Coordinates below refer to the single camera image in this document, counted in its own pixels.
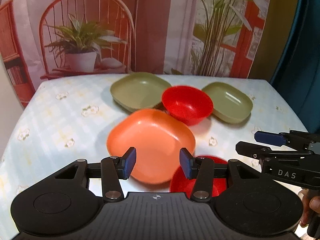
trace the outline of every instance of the olive green dish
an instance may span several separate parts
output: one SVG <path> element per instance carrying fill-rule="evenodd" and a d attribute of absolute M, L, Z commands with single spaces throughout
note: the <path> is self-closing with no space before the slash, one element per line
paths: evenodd
<path fill-rule="evenodd" d="M 114 82 L 110 93 L 118 104 L 130 112 L 161 105 L 162 93 L 171 87 L 167 81 L 147 72 L 135 72 Z"/>
<path fill-rule="evenodd" d="M 241 123 L 251 113 L 253 104 L 240 90 L 222 82 L 210 83 L 202 89 L 213 102 L 213 114 L 227 123 Z"/>

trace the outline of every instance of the tablecloth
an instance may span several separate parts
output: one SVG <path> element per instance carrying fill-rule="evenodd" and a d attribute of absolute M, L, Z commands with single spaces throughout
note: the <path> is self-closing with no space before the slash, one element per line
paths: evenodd
<path fill-rule="evenodd" d="M 264 80 L 159 76 L 171 85 L 185 84 L 199 89 L 211 82 L 225 82 L 244 92 L 253 102 L 251 116 L 244 123 L 226 124 L 210 116 L 191 127 L 196 137 L 196 156 L 236 158 L 259 169 L 257 160 L 236 153 L 238 141 L 254 143 L 253 135 L 258 130 L 306 131 L 288 104 Z M 96 163 L 109 156 L 108 133 L 129 114 L 113 101 L 109 92 L 111 84 L 122 77 L 123 74 L 83 75 L 40 85 L 17 122 L 1 160 L 1 240 L 11 239 L 18 232 L 10 215 L 11 202 L 18 193 L 74 160 L 84 158 L 88 163 Z M 125 195 L 128 191 L 167 192 L 169 187 L 168 184 L 148 186 L 133 178 L 121 181 L 121 185 Z M 101 195 L 101 181 L 92 179 L 90 190 Z"/>

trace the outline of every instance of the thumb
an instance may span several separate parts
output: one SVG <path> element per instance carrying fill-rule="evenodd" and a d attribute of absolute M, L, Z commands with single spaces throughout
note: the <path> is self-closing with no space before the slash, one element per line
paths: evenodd
<path fill-rule="evenodd" d="M 317 213 L 320 213 L 320 196 L 311 199 L 309 207 Z"/>

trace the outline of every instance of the metal screw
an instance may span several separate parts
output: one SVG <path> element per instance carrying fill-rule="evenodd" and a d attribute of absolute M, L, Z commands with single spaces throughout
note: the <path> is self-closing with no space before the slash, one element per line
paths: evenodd
<path fill-rule="evenodd" d="M 204 190 L 198 190 L 196 191 L 195 193 L 193 193 L 193 195 L 196 197 L 196 198 L 199 198 L 199 199 L 204 199 L 204 198 L 207 198 L 209 197 L 209 193 L 204 191 Z"/>
<path fill-rule="evenodd" d="M 121 193 L 116 190 L 110 190 L 105 194 L 105 196 L 109 199 L 117 199 L 121 197 Z"/>

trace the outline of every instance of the red bowl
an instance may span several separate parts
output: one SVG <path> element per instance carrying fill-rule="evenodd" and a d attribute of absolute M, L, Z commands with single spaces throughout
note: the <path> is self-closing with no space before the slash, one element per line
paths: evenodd
<path fill-rule="evenodd" d="M 223 163 L 227 164 L 228 162 L 214 156 L 199 156 L 199 157 L 207 157 L 213 159 L 215 163 Z M 181 166 L 174 173 L 172 180 L 170 182 L 170 192 L 185 192 L 187 197 L 190 198 L 193 186 L 195 184 L 195 179 L 186 179 L 184 176 L 183 170 Z M 214 179 L 213 180 L 213 188 L 212 188 L 212 196 L 219 196 L 221 192 L 227 189 L 227 180 L 226 179 Z"/>
<path fill-rule="evenodd" d="M 162 103 L 171 116 L 186 125 L 196 125 L 213 111 L 211 98 L 189 86 L 174 86 L 162 94 Z"/>

